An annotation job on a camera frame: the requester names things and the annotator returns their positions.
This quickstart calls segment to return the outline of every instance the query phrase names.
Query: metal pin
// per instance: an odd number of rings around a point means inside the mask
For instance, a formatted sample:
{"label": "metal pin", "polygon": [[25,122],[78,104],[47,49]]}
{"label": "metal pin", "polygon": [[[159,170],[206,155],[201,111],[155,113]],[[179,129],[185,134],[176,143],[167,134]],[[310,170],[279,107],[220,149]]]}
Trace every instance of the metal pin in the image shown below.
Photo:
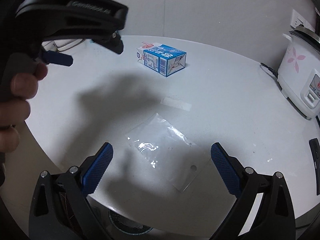
{"label": "metal pin", "polygon": [[76,173],[78,171],[78,167],[77,166],[72,166],[70,169],[69,169],[70,173]]}
{"label": "metal pin", "polygon": [[248,174],[252,174],[254,172],[254,170],[251,167],[246,167],[245,168],[245,172],[248,173]]}
{"label": "metal pin", "polygon": [[40,174],[40,176],[43,177],[43,178],[44,178],[45,176],[47,176],[47,175],[48,175],[48,172],[47,172],[47,171],[42,171],[41,174]]}
{"label": "metal pin", "polygon": [[281,172],[277,171],[277,172],[276,172],[276,177],[277,177],[278,179],[282,179],[283,174],[282,174]]}

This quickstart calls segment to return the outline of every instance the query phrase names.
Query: finger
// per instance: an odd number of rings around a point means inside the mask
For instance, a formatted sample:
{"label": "finger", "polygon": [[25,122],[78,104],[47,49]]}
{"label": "finger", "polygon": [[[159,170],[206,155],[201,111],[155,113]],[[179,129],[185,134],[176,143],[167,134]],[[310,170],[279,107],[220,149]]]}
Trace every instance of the finger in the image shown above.
{"label": "finger", "polygon": [[43,80],[48,73],[48,68],[44,63],[39,63],[35,72],[37,80]]}
{"label": "finger", "polygon": [[21,123],[30,115],[30,105],[22,99],[0,103],[0,127]]}
{"label": "finger", "polygon": [[0,130],[0,152],[8,153],[14,151],[20,141],[20,136],[17,130],[9,127],[5,130]]}
{"label": "finger", "polygon": [[38,91],[37,78],[28,73],[18,73],[11,80],[11,92],[16,97],[33,98]]}

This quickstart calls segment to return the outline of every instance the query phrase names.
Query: white table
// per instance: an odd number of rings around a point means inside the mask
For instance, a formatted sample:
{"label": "white table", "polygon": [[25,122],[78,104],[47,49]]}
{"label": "white table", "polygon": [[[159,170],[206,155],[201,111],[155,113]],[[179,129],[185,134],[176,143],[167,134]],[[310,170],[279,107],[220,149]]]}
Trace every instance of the white table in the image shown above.
{"label": "white table", "polygon": [[[63,171],[80,165],[105,141],[113,145],[114,158],[92,198],[161,230],[207,237],[215,232],[235,197],[212,162],[181,193],[128,146],[126,133],[158,112],[208,153],[220,142],[244,167],[269,175],[281,171],[296,217],[320,202],[308,145],[320,135],[316,120],[306,120],[258,62],[171,38],[124,36],[123,41],[120,56],[89,41],[70,50],[74,64],[50,65],[30,101],[27,124]],[[187,67],[166,78],[138,63],[141,41],[186,51]],[[160,104],[163,98],[176,100],[177,107]],[[179,102],[191,109],[179,109]],[[258,206],[256,200],[244,229]]]}

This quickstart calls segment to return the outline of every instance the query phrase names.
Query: floor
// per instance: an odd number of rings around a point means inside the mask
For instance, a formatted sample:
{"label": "floor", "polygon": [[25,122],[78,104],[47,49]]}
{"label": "floor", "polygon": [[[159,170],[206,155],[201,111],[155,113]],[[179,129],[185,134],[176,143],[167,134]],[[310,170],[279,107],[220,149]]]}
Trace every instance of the floor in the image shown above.
{"label": "floor", "polygon": [[[51,174],[59,173],[60,170],[51,162],[39,147],[36,140],[25,123],[17,125],[21,135],[20,144],[14,152],[6,155],[6,180],[0,188],[0,195],[6,204],[12,217],[20,228],[28,234],[28,218],[34,186],[39,174],[43,170]],[[89,199],[92,206],[99,208],[101,217],[106,229],[114,239],[137,239],[136,236],[128,236],[114,228],[108,219],[108,209],[93,199]],[[296,227],[301,227],[312,222],[320,211],[320,204],[315,208],[296,219]],[[297,230],[298,237],[304,229]],[[208,238],[180,236],[167,233],[157,229],[151,230],[148,234],[140,236],[141,240],[206,240]]]}

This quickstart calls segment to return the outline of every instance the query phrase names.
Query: white rice cooker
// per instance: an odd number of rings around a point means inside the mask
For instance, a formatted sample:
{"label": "white rice cooker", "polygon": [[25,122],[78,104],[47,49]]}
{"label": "white rice cooker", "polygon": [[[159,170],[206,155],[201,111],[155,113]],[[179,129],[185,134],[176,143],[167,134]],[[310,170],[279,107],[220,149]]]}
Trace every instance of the white rice cooker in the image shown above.
{"label": "white rice cooker", "polygon": [[291,40],[278,70],[282,94],[307,119],[320,113],[320,37],[298,26],[290,31]]}

